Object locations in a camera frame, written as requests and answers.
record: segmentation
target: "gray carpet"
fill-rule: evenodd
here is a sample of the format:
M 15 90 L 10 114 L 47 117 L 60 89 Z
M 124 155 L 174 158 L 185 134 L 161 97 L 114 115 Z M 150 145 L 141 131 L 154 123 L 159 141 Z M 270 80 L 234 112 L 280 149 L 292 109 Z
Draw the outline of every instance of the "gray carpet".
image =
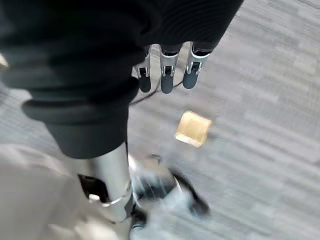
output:
M 140 239 L 320 239 L 319 8 L 319 0 L 245 0 L 193 90 L 179 86 L 131 107 L 129 151 L 162 155 L 212 209 L 206 221 L 159 211 Z M 155 87 L 157 46 L 151 65 Z M 65 159 L 43 125 L 20 112 L 28 95 L 7 94 L 0 98 L 0 143 Z M 199 149 L 175 139 L 186 110 L 214 120 Z

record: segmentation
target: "small box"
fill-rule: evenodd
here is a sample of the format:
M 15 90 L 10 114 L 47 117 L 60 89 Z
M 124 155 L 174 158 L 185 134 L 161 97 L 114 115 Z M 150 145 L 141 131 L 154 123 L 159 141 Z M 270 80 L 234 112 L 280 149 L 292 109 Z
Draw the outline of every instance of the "small box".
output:
M 175 138 L 199 148 L 205 143 L 211 124 L 211 120 L 192 111 L 186 111 L 176 129 Z

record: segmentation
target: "black cable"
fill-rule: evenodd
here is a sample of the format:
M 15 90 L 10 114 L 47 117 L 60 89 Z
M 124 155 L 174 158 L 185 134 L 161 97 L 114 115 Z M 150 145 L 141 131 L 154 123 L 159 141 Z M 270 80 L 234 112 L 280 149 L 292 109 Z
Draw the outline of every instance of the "black cable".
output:
M 183 81 L 177 83 L 176 85 L 173 86 L 173 88 L 178 87 L 180 84 L 182 84 L 182 82 L 183 82 Z M 136 104 L 138 104 L 138 103 L 141 103 L 142 101 L 144 101 L 144 100 L 152 97 L 152 96 L 155 95 L 156 93 L 161 92 L 161 91 L 159 90 L 160 83 L 161 83 L 161 78 L 159 79 L 159 81 L 158 81 L 158 83 L 157 83 L 157 85 L 156 85 L 155 90 L 153 90 L 153 91 L 152 91 L 151 93 L 149 93 L 147 96 L 144 96 L 144 97 L 142 97 L 142 98 L 140 98 L 140 99 L 137 99 L 137 100 L 131 102 L 131 103 L 130 103 L 130 106 L 133 106 L 133 105 L 136 105 Z

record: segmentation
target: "metal pole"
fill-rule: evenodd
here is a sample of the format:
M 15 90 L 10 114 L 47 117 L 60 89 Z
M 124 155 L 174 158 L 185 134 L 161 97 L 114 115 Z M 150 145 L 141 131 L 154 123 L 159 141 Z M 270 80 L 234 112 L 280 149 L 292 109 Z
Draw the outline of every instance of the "metal pole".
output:
M 108 202 L 101 202 L 99 196 L 94 194 L 89 195 L 89 200 L 111 223 L 114 223 L 108 226 L 116 235 L 114 239 L 128 240 L 133 198 L 126 143 L 123 142 L 104 155 L 92 159 L 75 160 L 74 166 L 78 174 L 104 182 Z

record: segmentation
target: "black sleeve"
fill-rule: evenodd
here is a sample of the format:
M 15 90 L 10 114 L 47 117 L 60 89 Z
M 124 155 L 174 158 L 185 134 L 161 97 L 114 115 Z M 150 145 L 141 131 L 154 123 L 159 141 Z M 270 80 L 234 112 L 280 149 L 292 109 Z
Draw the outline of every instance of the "black sleeve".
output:
M 97 157 L 123 143 L 139 87 L 132 66 L 144 59 L 135 45 L 147 25 L 139 6 L 130 0 L 0 2 L 0 53 L 9 64 L 1 79 L 31 93 L 25 114 L 44 122 L 72 158 Z

